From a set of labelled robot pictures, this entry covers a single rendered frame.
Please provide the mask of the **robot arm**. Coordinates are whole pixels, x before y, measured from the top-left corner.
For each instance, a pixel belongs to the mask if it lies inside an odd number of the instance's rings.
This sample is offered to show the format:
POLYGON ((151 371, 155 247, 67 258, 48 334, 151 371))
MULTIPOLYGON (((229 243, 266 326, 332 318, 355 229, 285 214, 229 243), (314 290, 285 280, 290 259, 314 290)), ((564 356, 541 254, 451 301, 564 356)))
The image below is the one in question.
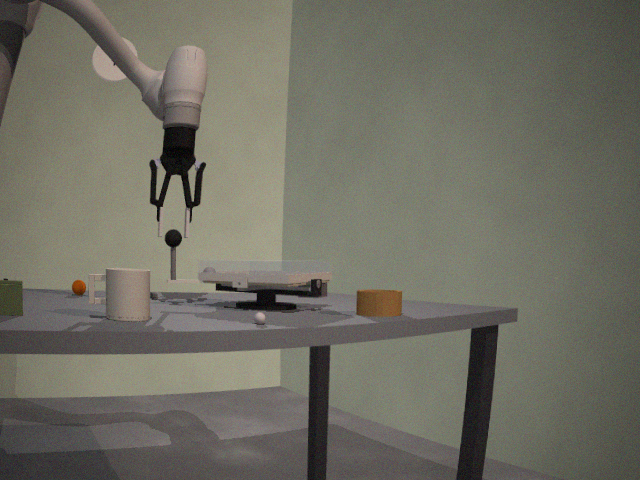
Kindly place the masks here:
POLYGON ((24 39, 33 31, 44 3, 69 15, 91 36, 139 88, 142 101, 163 121, 164 130, 175 126, 199 129, 208 71, 204 50, 178 47, 166 71, 155 71, 134 55, 91 0, 0 0, 0 126, 24 39))

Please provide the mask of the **beige mug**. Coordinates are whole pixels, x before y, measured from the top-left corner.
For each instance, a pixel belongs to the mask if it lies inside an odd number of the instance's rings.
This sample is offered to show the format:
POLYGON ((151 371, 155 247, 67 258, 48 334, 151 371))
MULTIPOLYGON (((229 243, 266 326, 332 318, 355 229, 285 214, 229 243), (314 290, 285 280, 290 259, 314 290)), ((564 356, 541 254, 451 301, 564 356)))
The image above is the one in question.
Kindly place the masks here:
POLYGON ((123 322, 150 319, 150 270, 106 268, 89 274, 89 304, 106 304, 107 318, 123 322), (106 298, 94 298, 94 280, 106 281, 106 298))

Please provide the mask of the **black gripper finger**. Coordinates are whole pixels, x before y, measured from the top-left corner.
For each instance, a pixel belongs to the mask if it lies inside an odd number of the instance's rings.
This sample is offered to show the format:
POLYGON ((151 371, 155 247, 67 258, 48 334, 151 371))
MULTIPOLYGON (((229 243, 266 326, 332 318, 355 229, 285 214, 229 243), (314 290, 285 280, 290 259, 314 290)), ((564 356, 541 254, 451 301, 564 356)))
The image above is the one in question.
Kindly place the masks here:
POLYGON ((165 174, 159 200, 156 200, 156 182, 157 182, 157 169, 159 168, 159 164, 161 163, 161 161, 159 158, 156 160, 151 160, 149 163, 151 173, 152 173, 151 188, 150 188, 150 203, 157 207, 157 222, 159 222, 158 237, 162 237, 162 233, 163 233, 163 210, 164 210, 163 203, 166 196, 169 181, 172 175, 172 171, 175 165, 175 161, 176 161, 175 158, 171 158, 170 160, 168 170, 165 174))
POLYGON ((192 202, 190 185, 188 179, 188 169, 187 169, 187 161, 185 158, 181 160, 182 173, 181 179, 183 183, 184 197, 186 203, 185 209, 185 228, 184 228, 184 238, 189 238, 189 224, 192 221, 192 208, 200 205, 201 202, 201 188, 202 188, 202 176, 203 171, 205 169, 206 163, 195 161, 195 170, 196 180, 195 180, 195 193, 194 193, 194 201, 192 202))

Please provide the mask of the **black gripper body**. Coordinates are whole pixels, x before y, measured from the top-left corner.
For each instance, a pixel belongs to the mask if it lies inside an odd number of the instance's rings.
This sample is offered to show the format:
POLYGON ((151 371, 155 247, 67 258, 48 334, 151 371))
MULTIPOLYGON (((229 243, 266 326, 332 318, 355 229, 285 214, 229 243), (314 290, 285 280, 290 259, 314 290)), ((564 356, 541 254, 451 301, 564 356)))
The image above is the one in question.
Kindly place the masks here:
POLYGON ((187 161, 187 169, 196 161, 194 155, 196 130, 190 127, 168 127, 164 130, 163 152, 160 161, 167 172, 171 158, 175 158, 172 175, 183 175, 181 160, 187 161))

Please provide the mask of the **small orange ball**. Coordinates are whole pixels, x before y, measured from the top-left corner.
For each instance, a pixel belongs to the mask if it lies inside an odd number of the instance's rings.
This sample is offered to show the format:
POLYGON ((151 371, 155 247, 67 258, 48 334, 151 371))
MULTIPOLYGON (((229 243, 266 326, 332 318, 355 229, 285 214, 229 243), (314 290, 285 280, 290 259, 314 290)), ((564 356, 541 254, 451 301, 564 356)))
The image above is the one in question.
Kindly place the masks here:
POLYGON ((85 293, 86 291, 86 285, 83 281, 81 280, 76 280, 73 284, 72 284, 72 290, 76 295, 82 295, 85 293))

